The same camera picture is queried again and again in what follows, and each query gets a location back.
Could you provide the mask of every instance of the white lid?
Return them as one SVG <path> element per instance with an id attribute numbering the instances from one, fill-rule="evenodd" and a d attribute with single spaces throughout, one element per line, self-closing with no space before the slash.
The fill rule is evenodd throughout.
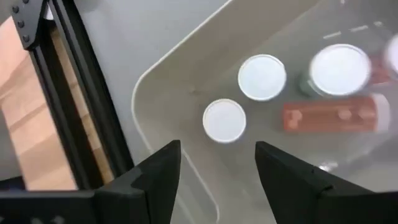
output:
<path id="1" fill-rule="evenodd" d="M 395 72 L 395 75 L 398 75 L 398 35 L 393 37 L 388 45 L 386 50 L 386 60 L 388 65 Z"/>
<path id="2" fill-rule="evenodd" d="M 242 92 L 250 99 L 270 100 L 285 87 L 285 66 L 271 55 L 253 56 L 242 64 L 238 83 Z"/>
<path id="3" fill-rule="evenodd" d="M 361 49 L 348 45 L 331 45 L 312 60 L 310 77 L 320 91 L 346 96 L 362 89 L 369 81 L 371 61 Z"/>
<path id="4" fill-rule="evenodd" d="M 391 123 L 391 108 L 387 98 L 382 94 L 372 94 L 377 111 L 376 132 L 384 133 L 389 130 Z"/>
<path id="5" fill-rule="evenodd" d="M 216 100 L 210 103 L 203 114 L 203 127 L 212 140 L 231 143 L 242 136 L 246 128 L 246 114 L 233 100 Z"/>

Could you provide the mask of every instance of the white container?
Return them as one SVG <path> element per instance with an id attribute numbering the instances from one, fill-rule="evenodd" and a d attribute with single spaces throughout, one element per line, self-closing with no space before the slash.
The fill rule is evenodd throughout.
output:
<path id="1" fill-rule="evenodd" d="M 241 105 L 233 100 L 216 100 L 203 113 L 203 127 L 216 142 L 235 142 L 246 129 L 246 114 Z"/>
<path id="2" fill-rule="evenodd" d="M 271 100 L 285 87 L 285 66 L 274 56 L 255 55 L 242 64 L 238 83 L 242 92 L 250 99 Z"/>
<path id="3" fill-rule="evenodd" d="M 336 44 L 312 59 L 300 88 L 310 96 L 349 96 L 365 87 L 371 76 L 371 61 L 363 50 Z"/>
<path id="4" fill-rule="evenodd" d="M 388 74 L 391 78 L 398 80 L 398 35 L 389 42 L 384 57 Z"/>

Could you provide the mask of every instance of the plastic bin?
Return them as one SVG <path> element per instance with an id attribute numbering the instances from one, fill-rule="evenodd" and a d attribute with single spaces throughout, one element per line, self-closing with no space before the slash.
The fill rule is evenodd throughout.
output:
<path id="1" fill-rule="evenodd" d="M 331 44 L 382 55 L 398 32 L 397 11 L 395 0 L 228 1 L 143 74 L 132 115 L 147 155 L 172 139 L 182 141 L 185 155 L 174 223 L 275 223 L 256 170 L 256 141 L 370 190 L 398 189 L 396 85 L 362 92 L 380 92 L 389 100 L 393 118 L 387 133 L 282 129 L 283 104 L 309 100 L 298 85 L 311 58 Z M 286 87 L 269 102 L 250 100 L 238 87 L 239 67 L 256 54 L 276 56 L 286 67 Z M 212 141 L 202 126 L 205 108 L 219 98 L 237 101 L 246 112 L 246 132 L 231 144 Z"/>

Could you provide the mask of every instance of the black metal frame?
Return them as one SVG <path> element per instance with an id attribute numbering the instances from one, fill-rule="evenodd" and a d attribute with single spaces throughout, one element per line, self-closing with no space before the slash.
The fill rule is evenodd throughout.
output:
<path id="1" fill-rule="evenodd" d="M 73 1 L 18 0 L 12 17 L 28 50 L 79 189 L 103 185 L 83 124 L 53 45 L 53 22 L 43 18 L 47 4 L 54 16 L 110 168 L 119 177 L 134 167 L 104 76 Z"/>
<path id="2" fill-rule="evenodd" d="M 180 165 L 180 141 L 172 141 L 129 172 L 96 190 L 0 192 L 0 222 L 169 224 Z"/>

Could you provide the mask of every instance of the wooden table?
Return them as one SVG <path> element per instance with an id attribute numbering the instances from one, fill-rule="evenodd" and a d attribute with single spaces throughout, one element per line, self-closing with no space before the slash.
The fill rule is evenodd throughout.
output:
<path id="1" fill-rule="evenodd" d="M 57 31 L 52 38 L 105 182 L 113 179 Z M 29 190 L 76 189 L 29 53 L 9 18 L 0 26 L 0 105 Z"/>

